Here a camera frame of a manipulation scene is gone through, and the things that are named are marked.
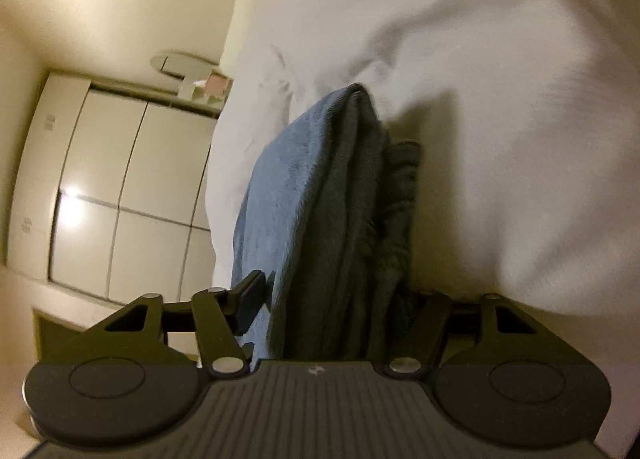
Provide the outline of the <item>pink and white box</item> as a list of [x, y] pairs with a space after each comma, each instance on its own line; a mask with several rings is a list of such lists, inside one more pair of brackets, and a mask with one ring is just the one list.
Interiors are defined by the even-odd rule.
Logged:
[[217, 72], [192, 73], [184, 77], [178, 89], [183, 100], [213, 106], [226, 100], [232, 80]]

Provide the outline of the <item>white wardrobe with black trim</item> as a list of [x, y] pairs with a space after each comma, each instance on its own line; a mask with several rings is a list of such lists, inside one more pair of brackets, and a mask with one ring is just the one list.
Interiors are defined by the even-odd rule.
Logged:
[[215, 125], [169, 101], [51, 74], [18, 167], [9, 268], [120, 304], [148, 292], [186, 301], [207, 288]]

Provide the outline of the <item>white ceiling lamp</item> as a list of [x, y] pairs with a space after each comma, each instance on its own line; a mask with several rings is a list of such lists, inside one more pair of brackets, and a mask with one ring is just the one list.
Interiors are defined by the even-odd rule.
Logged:
[[216, 64], [207, 59], [173, 50], [159, 52], [150, 65], [156, 72], [178, 80], [204, 80], [217, 70]]

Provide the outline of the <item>blue denim jeans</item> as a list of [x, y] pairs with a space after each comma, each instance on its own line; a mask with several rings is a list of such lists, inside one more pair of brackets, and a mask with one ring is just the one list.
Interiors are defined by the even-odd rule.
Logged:
[[233, 237], [234, 279], [268, 299], [245, 333], [256, 359], [378, 357], [408, 283], [421, 148], [392, 141], [363, 86], [322, 98], [255, 163]]

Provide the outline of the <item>white bed sheet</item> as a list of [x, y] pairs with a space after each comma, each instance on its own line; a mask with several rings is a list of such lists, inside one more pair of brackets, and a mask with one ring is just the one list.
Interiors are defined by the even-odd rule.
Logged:
[[639, 432], [639, 0], [256, 0], [209, 153], [227, 286], [254, 164], [332, 90], [423, 149], [412, 283], [521, 303], [608, 376], [598, 436]]

